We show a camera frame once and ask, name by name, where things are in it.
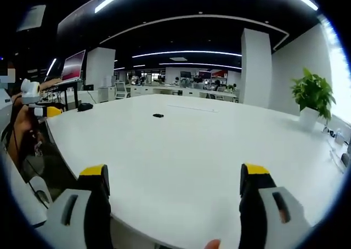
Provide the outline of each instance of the finger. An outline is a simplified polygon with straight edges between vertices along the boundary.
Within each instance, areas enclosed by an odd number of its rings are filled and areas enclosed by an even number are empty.
[[[219,244],[220,244],[220,240],[218,239],[212,240],[206,245],[205,249],[219,249]]]
[[[24,105],[21,109],[23,112],[28,112],[29,107],[27,105]]]

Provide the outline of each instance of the window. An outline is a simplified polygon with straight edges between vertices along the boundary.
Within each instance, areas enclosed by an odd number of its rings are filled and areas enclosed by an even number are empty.
[[[329,50],[333,96],[336,101],[336,104],[332,104],[331,112],[351,123],[351,74],[347,58],[331,23],[324,16],[320,20]]]
[[[158,80],[159,73],[152,73],[151,74],[151,81]]]

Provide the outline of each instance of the white pillar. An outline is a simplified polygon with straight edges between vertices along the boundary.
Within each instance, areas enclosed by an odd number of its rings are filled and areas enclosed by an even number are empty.
[[[86,85],[93,84],[94,90],[103,86],[104,79],[114,75],[115,50],[106,48],[96,48],[88,53]]]
[[[269,35],[244,29],[241,50],[240,103],[268,108],[272,80]]]
[[[127,72],[126,71],[119,71],[120,72],[120,77],[119,81],[125,81],[127,79]]]

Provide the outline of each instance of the red monitor screen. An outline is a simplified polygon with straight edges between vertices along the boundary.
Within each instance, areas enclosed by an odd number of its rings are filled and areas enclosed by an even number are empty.
[[[84,50],[65,60],[64,69],[61,74],[62,80],[81,77],[81,70],[85,52],[86,51]]]

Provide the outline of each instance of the computer monitor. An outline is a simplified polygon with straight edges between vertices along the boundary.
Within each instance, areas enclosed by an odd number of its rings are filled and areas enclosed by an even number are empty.
[[[211,72],[209,72],[209,71],[199,71],[199,76],[202,79],[211,79]]]
[[[184,71],[181,71],[181,72],[180,72],[180,77],[181,77],[181,78],[191,78],[191,72],[184,72]]]
[[[86,51],[83,50],[65,60],[64,69],[62,70],[61,74],[61,79],[63,81],[73,78],[81,78],[81,70],[85,53]]]

